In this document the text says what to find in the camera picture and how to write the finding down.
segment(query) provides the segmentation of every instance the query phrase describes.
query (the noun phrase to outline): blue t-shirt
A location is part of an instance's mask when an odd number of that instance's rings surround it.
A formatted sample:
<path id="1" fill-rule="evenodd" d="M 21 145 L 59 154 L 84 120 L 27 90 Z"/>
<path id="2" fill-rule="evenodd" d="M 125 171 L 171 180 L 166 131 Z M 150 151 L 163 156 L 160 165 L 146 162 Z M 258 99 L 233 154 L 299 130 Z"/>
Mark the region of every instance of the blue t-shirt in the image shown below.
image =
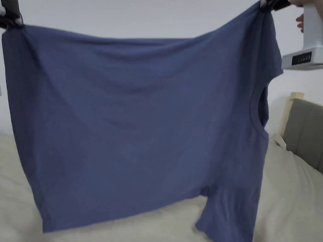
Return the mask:
<path id="1" fill-rule="evenodd" d="M 24 26 L 3 34 L 12 125 L 44 232 L 207 196 L 213 241 L 252 241 L 282 73 L 256 3 L 188 39 L 114 39 Z"/>

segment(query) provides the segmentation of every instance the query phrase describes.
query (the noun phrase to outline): hand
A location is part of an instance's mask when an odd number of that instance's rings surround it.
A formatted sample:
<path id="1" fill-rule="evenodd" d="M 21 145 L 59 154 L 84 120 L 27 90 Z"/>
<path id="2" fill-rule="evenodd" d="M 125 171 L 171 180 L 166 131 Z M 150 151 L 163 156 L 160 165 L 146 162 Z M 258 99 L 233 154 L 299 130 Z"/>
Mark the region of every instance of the hand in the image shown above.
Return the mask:
<path id="1" fill-rule="evenodd" d="M 296 6 L 313 4 L 323 20 L 323 0 L 290 0 L 290 3 Z"/>
<path id="2" fill-rule="evenodd" d="M 302 14 L 301 16 L 299 16 L 296 19 L 296 22 L 299 22 L 299 24 L 297 25 L 297 27 L 299 27 L 301 29 L 301 32 L 304 33 L 304 14 Z"/>

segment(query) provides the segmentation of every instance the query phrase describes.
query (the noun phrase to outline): gray upholstered headboard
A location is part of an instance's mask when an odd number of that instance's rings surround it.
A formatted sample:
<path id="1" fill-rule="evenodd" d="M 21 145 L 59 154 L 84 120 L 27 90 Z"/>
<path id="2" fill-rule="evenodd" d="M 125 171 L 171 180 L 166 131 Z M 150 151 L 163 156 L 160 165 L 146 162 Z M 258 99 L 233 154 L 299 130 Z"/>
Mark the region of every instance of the gray upholstered headboard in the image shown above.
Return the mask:
<path id="1" fill-rule="evenodd" d="M 301 157 L 323 174 L 323 106 L 292 93 L 285 112 L 281 135 L 287 150 Z"/>

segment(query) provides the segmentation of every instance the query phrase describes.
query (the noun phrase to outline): finger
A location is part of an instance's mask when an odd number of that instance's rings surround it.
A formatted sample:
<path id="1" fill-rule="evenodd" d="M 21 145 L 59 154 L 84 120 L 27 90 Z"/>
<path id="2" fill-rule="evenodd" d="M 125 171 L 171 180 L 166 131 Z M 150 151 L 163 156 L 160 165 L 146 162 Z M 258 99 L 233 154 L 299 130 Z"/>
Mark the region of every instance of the finger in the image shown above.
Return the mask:
<path id="1" fill-rule="evenodd" d="M 296 19 L 297 22 L 304 22 L 304 14 L 302 14 L 301 16 L 299 16 L 297 19 Z"/>
<path id="2" fill-rule="evenodd" d="M 303 29 L 304 28 L 304 23 L 298 24 L 297 27 Z"/>

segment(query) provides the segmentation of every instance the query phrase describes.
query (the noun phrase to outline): wooden bed frame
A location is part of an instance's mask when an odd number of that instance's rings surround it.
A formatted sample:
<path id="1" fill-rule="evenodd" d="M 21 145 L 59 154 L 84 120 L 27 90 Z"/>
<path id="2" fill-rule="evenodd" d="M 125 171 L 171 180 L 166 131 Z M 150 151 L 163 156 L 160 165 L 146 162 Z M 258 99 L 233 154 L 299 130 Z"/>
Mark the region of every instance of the wooden bed frame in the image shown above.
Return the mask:
<path id="1" fill-rule="evenodd" d="M 282 118 L 282 121 L 281 121 L 281 124 L 280 124 L 280 136 L 284 136 L 284 133 L 285 133 L 285 129 L 286 129 L 286 124 L 287 124 L 287 121 L 288 121 L 288 117 L 289 117 L 289 113 L 290 113 L 290 110 L 292 108 L 292 105 L 294 103 L 294 100 L 296 98 L 298 99 L 304 99 L 304 96 L 305 94 L 302 93 L 302 92 L 292 92 L 289 96 L 289 98 L 287 99 L 286 101 L 286 104 L 285 104 L 285 109 L 284 109 L 284 113 L 283 113 L 283 118 Z"/>

